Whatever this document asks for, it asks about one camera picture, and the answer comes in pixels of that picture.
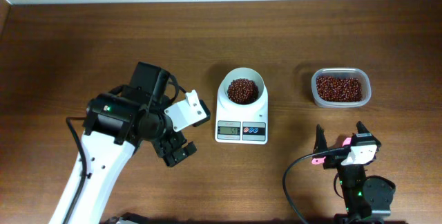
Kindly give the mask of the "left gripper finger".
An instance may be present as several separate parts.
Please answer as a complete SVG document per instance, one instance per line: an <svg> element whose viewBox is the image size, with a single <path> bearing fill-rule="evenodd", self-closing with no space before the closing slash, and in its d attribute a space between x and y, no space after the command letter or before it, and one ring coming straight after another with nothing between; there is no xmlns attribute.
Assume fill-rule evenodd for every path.
<svg viewBox="0 0 442 224"><path fill-rule="evenodd" d="M201 124L204 124L205 122L208 122L211 118L211 112L209 110L209 108L207 107L207 105L205 104L205 102L203 100L199 100L199 103L202 107L202 109L204 110L204 113L206 114L206 117L203 118L202 120L192 124L193 127L198 127Z"/></svg>
<svg viewBox="0 0 442 224"><path fill-rule="evenodd" d="M193 142L190 142L187 146L180 147L179 149L165 155L164 162L167 167L174 167L189 156L193 155L196 151L197 147Z"/></svg>

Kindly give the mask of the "pink measuring scoop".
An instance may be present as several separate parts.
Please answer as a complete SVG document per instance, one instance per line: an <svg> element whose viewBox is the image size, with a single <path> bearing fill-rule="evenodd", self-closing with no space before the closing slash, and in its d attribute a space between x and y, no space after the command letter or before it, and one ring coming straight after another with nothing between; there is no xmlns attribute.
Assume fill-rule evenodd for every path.
<svg viewBox="0 0 442 224"><path fill-rule="evenodd" d="M333 163L333 159L336 159L339 156L347 157L340 148L344 148L343 145L351 143L350 137L345 137L341 142L338 142L334 147L328 148L327 151L314 153L311 163L313 165L324 165L325 163Z"/></svg>

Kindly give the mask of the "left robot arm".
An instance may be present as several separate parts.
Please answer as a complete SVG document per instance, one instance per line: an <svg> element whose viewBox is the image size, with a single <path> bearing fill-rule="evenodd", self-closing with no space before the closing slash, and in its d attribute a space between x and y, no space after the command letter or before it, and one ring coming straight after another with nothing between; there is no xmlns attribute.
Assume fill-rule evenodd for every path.
<svg viewBox="0 0 442 224"><path fill-rule="evenodd" d="M185 92L182 101L166 96L169 85L176 93L183 90L168 71L139 62L129 84L88 103L81 135L74 118L66 118L78 155L51 223L100 222L117 178L144 141L167 167L197 151L182 130L207 122L211 112L196 91Z"/></svg>

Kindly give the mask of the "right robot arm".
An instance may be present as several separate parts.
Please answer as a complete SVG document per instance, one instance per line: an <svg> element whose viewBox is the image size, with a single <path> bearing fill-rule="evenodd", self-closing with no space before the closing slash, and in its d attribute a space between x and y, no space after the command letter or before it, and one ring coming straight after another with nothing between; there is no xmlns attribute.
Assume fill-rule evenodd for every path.
<svg viewBox="0 0 442 224"><path fill-rule="evenodd" d="M335 223L382 223L391 214L390 205L396 185L381 176L367 176L365 167L376 159L381 142L362 122L357 132L335 149L327 147L324 130L316 126L314 156L311 163L336 169L346 212L334 216Z"/></svg>

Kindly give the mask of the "white digital kitchen scale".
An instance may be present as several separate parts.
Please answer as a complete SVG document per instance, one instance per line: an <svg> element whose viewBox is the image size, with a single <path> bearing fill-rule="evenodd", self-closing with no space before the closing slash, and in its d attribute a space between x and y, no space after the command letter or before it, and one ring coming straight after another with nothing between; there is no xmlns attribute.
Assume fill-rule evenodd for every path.
<svg viewBox="0 0 442 224"><path fill-rule="evenodd" d="M215 140L220 143L266 144L269 140L268 91L258 102L241 106L229 103L218 89Z"/></svg>

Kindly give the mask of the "red beans in bowl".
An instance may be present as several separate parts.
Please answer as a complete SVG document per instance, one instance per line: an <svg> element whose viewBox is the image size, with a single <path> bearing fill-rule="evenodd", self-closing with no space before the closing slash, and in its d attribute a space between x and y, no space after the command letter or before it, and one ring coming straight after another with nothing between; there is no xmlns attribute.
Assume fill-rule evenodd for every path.
<svg viewBox="0 0 442 224"><path fill-rule="evenodd" d="M258 86L253 80L240 78L233 80L228 89L228 98L236 104L251 104L258 99Z"/></svg>

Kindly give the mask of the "white round bowl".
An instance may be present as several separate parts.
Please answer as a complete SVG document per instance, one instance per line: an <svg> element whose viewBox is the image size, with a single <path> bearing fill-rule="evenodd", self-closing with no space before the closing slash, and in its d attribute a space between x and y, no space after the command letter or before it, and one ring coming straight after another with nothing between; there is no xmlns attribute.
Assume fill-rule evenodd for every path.
<svg viewBox="0 0 442 224"><path fill-rule="evenodd" d="M261 75L251 68L235 68L230 71L220 85L220 96L229 103L246 106L260 100L265 91Z"/></svg>

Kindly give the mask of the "clear plastic bean container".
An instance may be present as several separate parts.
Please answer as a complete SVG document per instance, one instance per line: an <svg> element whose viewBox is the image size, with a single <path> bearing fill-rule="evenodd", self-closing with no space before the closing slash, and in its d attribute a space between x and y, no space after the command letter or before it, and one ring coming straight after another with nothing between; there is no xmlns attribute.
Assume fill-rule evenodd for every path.
<svg viewBox="0 0 442 224"><path fill-rule="evenodd" d="M358 68L322 68L311 79L311 91L323 108L360 107L372 96L369 78Z"/></svg>

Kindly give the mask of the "red beans in container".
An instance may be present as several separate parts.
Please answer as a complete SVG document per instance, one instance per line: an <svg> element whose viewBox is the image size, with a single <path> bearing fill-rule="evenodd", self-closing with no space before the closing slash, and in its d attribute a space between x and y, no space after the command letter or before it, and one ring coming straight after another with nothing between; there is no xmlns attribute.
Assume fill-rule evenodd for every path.
<svg viewBox="0 0 442 224"><path fill-rule="evenodd" d="M360 102L362 86L356 78L320 76L316 78L319 97L328 102Z"/></svg>

